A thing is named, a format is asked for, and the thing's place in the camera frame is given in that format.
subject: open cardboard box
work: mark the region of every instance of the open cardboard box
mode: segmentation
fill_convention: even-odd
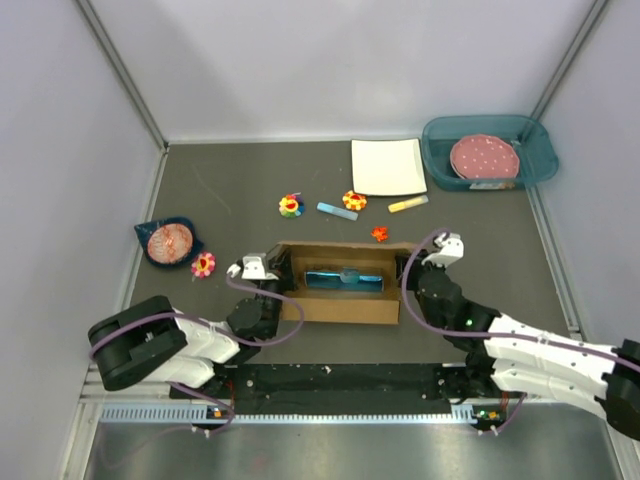
[[[282,253],[289,250],[297,289],[285,292],[305,311],[305,321],[397,325],[400,312],[400,286],[396,278],[396,255],[413,250],[410,243],[357,244],[320,242],[281,242]],[[357,269],[383,278],[380,292],[357,292],[309,288],[308,271],[340,272]],[[298,310],[282,305],[281,320],[298,320]]]

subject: pink polka dot plate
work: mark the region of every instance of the pink polka dot plate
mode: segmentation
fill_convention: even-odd
[[[451,149],[451,166],[461,178],[515,178],[520,159],[511,145],[491,135],[470,135]]]

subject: blue plastic tray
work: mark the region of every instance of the blue plastic tray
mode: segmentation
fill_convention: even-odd
[[[456,175],[449,159],[451,149],[461,138],[480,133],[499,137],[513,146],[520,158],[516,178],[470,180]],[[424,127],[421,148],[425,167],[444,190],[526,188],[550,179],[558,171],[558,156],[547,130],[521,115],[439,117]]]

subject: metal frame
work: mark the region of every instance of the metal frame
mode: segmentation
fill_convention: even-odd
[[[107,58],[107,61],[111,65],[113,72],[116,74],[116,77],[122,85],[122,88],[124,88],[127,97],[131,101],[133,108],[136,110],[136,112],[138,112],[140,119],[147,127],[147,130],[149,130],[149,133],[153,137],[153,140],[156,142],[158,147],[160,147],[162,150],[166,150],[169,146],[169,143],[167,142],[167,140],[165,140],[160,127],[158,127],[158,124],[156,123],[153,115],[151,114],[151,111],[142,98],[138,87],[136,87],[135,82],[131,78],[127,67],[122,61],[120,54],[118,53],[118,50],[111,41],[111,38],[109,38],[109,34],[104,28],[104,25],[102,24],[102,21],[100,20],[100,17],[98,16],[95,8],[93,8],[91,1],[73,0],[73,2],[76,4],[78,9],[80,10],[80,13],[82,14],[82,17],[87,22],[89,30],[91,30],[91,33],[93,33],[93,36],[98,42],[98,45],[102,49],[102,52]]]
[[[544,116],[576,58],[584,51],[585,45],[592,38],[598,25],[604,19],[607,8],[612,3],[610,0],[594,0],[576,36],[533,109],[531,118],[540,120]],[[588,340],[589,332],[585,331],[584,324],[580,321],[580,305],[571,291],[571,279],[564,266],[562,251],[553,234],[553,226],[547,213],[544,196],[537,186],[527,189],[527,194],[571,337],[585,337]],[[609,426],[607,426],[606,432],[609,435],[611,448],[616,455],[623,478],[640,478],[640,443],[624,437]]]
[[[196,403],[108,403],[100,423],[224,424],[210,418],[210,405]],[[238,425],[454,425],[478,423],[473,406],[451,405],[450,413],[402,415],[236,415]]]
[[[101,48],[107,56],[109,63],[116,72],[118,79],[133,103],[134,108],[138,111],[156,143],[164,150],[164,154],[157,171],[154,188],[150,195],[146,215],[146,218],[149,219],[153,212],[155,199],[160,188],[169,144],[164,139],[162,132],[153,119],[153,116],[147,108],[139,90],[131,79],[120,55],[111,42],[95,9],[91,5],[90,0],[73,1],[80,9],[90,29],[93,31]],[[610,0],[594,0],[587,16],[571,42],[571,45],[565,52],[560,64],[536,104],[531,114],[532,118],[539,120],[544,115],[554,96],[557,94],[563,79],[570,71],[575,59],[584,48],[598,24],[602,21],[606,8],[610,3]],[[571,292],[570,277],[564,267],[560,246],[556,242],[553,234],[553,228],[547,213],[548,210],[545,206],[543,195],[537,187],[529,188],[527,193],[545,253],[547,255],[553,280],[558,290],[558,296],[571,337],[581,338],[581,334],[584,334],[585,332],[582,330],[580,322],[579,305]],[[130,303],[140,260],[141,254],[138,251],[131,266],[131,273],[127,281],[126,289],[123,293],[121,302],[122,308],[126,308]],[[76,411],[72,432],[64,457],[63,467],[59,475],[60,479],[81,479],[84,477],[89,460],[89,454],[96,434],[97,424],[102,415],[102,409],[106,399],[109,400],[109,403],[112,401],[134,401],[139,404],[149,405],[162,403],[168,398],[168,386],[151,384],[141,384],[138,386],[138,389],[129,389],[126,393],[114,392],[114,394],[106,395],[101,389],[102,385],[98,386],[95,384],[94,377],[96,374],[95,366],[90,367],[87,373],[85,387]],[[623,437],[611,428],[607,428],[606,430],[609,432],[612,450],[615,452],[624,478],[640,478],[640,447],[638,447],[638,444]]]

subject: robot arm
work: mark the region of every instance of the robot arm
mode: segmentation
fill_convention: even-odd
[[[591,412],[621,433],[640,439],[640,376],[614,360],[549,343],[573,346],[576,350],[596,350],[636,365],[640,365],[640,344],[625,340],[621,348],[615,348],[578,342],[543,332],[467,300],[461,288],[446,275],[445,262],[434,262],[433,258],[438,257],[432,255],[427,256],[420,267],[415,267],[419,271],[412,272],[409,282],[430,325],[446,330],[521,334],[538,339],[530,342],[486,335],[485,338],[445,335],[456,348],[469,353],[466,374],[472,394],[523,392],[556,399]]]
[[[615,348],[577,342],[468,300],[445,272],[462,258],[462,240],[442,235],[434,247],[434,252],[418,255],[419,264],[407,274],[408,290],[415,293],[428,324],[450,331],[444,338],[468,353],[464,375],[468,396],[495,398],[502,392],[523,392],[553,398],[606,419],[619,432],[640,440],[640,374],[612,360],[640,365],[639,343],[625,340],[621,348]],[[407,260],[396,259],[399,273],[405,271]],[[241,272],[243,279],[263,291],[282,294],[296,287],[288,252],[269,261],[264,254],[247,255],[228,274]],[[147,379],[179,382],[215,396],[224,382],[215,376],[216,365],[242,364],[258,353],[255,340],[276,334],[281,307],[282,301],[256,294],[238,302],[226,322],[211,323],[199,318],[184,320],[165,297],[153,297],[96,324],[89,331],[89,341],[106,390],[121,390]],[[149,316],[161,319],[131,328],[104,344],[103,339],[116,330]],[[454,331],[480,335],[460,337]],[[524,334],[538,341],[494,334]],[[612,357],[601,358],[580,350],[583,348]]]

